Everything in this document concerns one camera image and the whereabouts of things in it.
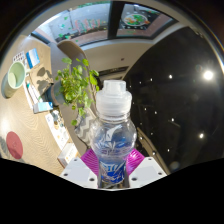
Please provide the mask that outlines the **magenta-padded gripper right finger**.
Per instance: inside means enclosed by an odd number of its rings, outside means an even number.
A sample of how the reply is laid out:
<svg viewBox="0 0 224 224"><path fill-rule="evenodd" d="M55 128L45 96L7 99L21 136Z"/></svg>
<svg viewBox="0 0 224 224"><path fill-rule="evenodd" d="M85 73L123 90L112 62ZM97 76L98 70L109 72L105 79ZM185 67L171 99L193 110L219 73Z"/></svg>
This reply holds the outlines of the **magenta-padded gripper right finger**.
<svg viewBox="0 0 224 224"><path fill-rule="evenodd" d="M136 149L127 157L126 172L130 188L140 188L166 176L153 157L144 157Z"/></svg>

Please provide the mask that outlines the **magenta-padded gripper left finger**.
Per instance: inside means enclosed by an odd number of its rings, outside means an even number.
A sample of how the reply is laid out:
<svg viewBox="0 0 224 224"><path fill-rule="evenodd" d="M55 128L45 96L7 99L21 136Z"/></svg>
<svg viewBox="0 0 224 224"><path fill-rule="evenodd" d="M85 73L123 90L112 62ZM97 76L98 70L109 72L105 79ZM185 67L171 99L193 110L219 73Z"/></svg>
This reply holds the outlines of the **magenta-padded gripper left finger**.
<svg viewBox="0 0 224 224"><path fill-rule="evenodd" d="M74 158L60 176L84 188L98 187L99 162L92 149L80 158Z"/></svg>

